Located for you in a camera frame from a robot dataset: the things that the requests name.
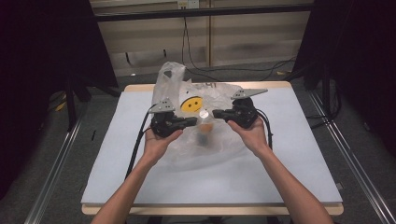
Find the white table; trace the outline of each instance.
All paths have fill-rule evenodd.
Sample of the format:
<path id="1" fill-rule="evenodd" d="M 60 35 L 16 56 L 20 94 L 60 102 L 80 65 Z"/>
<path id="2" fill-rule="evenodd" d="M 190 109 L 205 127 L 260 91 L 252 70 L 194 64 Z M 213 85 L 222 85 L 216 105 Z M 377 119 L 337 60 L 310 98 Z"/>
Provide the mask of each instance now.
<path id="1" fill-rule="evenodd" d="M 288 82 L 231 84 L 268 89 L 267 93 L 253 96 L 252 100 L 271 122 L 275 154 L 316 195 L 331 215 L 342 214 L 341 196 L 291 85 Z M 131 85 L 122 94 L 81 200 L 84 214 L 96 214 L 122 183 L 138 129 L 151 104 L 153 86 Z M 136 161 L 141 157 L 142 150 L 143 143 Z M 149 172 L 131 214 L 289 214 L 261 162 L 248 149 L 176 162 L 169 158 L 172 156 L 171 150 L 170 146 Z"/>

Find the smiley face sticker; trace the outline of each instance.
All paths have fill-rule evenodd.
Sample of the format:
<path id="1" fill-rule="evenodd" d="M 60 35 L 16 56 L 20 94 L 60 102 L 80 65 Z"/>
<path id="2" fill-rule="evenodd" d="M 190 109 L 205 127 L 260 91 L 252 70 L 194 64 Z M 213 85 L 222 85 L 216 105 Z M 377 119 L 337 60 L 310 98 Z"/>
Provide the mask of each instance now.
<path id="1" fill-rule="evenodd" d="M 192 96 L 185 100 L 180 108 L 183 112 L 198 112 L 202 107 L 202 98 L 199 96 Z"/>

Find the floor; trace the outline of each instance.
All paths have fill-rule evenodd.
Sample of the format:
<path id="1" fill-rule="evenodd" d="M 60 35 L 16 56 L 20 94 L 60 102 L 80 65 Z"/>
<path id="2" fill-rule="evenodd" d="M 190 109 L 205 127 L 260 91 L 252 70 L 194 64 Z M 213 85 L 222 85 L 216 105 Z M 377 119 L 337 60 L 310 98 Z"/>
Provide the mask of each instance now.
<path id="1" fill-rule="evenodd" d="M 230 65 L 232 68 L 268 69 L 275 63 L 254 63 Z M 292 63 L 276 69 L 276 71 L 291 70 Z M 195 74 L 203 73 L 194 70 Z M 187 72 L 186 77 L 195 82 L 211 81 L 208 77 Z M 204 75 L 219 80 L 259 80 L 267 77 L 269 71 L 213 71 Z M 267 80 L 280 80 L 283 77 L 273 73 Z M 118 77 L 119 90 L 133 83 L 154 83 L 156 74 L 138 74 L 136 76 Z M 310 92 L 304 89 L 301 78 L 291 82 L 297 98 L 307 116 L 317 115 L 318 110 L 313 104 Z M 53 189 L 50 190 L 48 200 L 43 204 L 43 214 L 37 217 L 36 223 L 87 223 L 92 217 L 81 213 L 80 199 L 89 177 L 92 164 L 100 149 L 106 134 L 106 127 L 112 119 L 117 106 L 117 98 L 106 95 L 97 89 L 90 89 L 92 100 L 77 104 L 78 112 L 85 112 L 80 121 L 78 134 L 64 157 L 64 165 L 60 175 L 54 179 Z M 345 137 L 350 150 L 348 155 L 356 156 L 363 171 L 373 182 L 379 195 L 384 199 L 391 213 L 396 211 L 396 160 L 383 147 L 380 138 L 367 131 L 364 119 L 342 98 L 343 107 L 335 119 L 335 123 Z M 309 119 L 311 125 L 321 122 L 320 119 Z M 34 156 L 26 164 L 21 175 L 14 181 L 7 196 L 0 201 L 0 223 L 22 223 L 28 218 L 35 200 L 57 160 L 60 148 L 67 137 L 66 108 L 56 112 L 51 110 L 43 124 L 41 139 L 36 147 Z M 394 219 L 384 220 L 373 207 L 373 202 L 367 197 L 368 193 L 355 177 L 353 169 L 342 151 L 337 146 L 327 125 L 313 129 L 323 157 L 333 175 L 335 183 L 340 186 L 345 212 L 334 217 L 338 223 L 394 223 Z M 288 217 L 281 217 L 281 223 L 289 223 Z M 148 217 L 131 216 L 128 223 L 146 223 Z M 207 223 L 206 217 L 165 217 L 163 223 Z M 266 223 L 266 217 L 225 217 L 223 223 Z"/>

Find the electrical outlet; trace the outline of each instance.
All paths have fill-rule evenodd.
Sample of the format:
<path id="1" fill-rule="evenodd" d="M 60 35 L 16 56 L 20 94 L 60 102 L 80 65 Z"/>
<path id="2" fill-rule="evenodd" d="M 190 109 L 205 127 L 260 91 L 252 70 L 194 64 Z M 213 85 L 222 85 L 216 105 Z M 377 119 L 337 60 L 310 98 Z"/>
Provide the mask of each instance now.
<path id="1" fill-rule="evenodd" d="M 178 9 L 187 9 L 187 8 L 189 8 L 189 1 L 188 0 L 177 1 L 177 8 Z"/>
<path id="2" fill-rule="evenodd" d="M 189 0 L 188 8 L 199 8 L 199 0 Z"/>

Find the wall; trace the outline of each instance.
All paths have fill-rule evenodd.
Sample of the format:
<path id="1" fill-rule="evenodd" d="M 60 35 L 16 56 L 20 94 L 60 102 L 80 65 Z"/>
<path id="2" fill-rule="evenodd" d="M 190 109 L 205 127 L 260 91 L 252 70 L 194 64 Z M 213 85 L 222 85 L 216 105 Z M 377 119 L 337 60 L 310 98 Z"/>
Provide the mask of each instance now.
<path id="1" fill-rule="evenodd" d="M 200 8 L 310 2 L 312 0 L 201 0 Z M 94 13 L 177 9 L 177 1 L 170 0 L 91 0 L 91 3 Z M 197 66 L 287 60 L 297 55 L 308 17 L 309 12 L 292 12 L 187 18 L 191 57 Z M 163 61 L 174 60 L 181 63 L 184 32 L 182 18 L 109 21 L 100 22 L 99 27 L 118 76 L 125 76 L 133 71 L 155 72 Z M 184 62 L 191 66 L 190 59 L 186 57 L 187 38 L 185 41 Z M 124 52 L 131 52 L 132 65 L 125 61 L 116 62 L 124 57 Z"/>

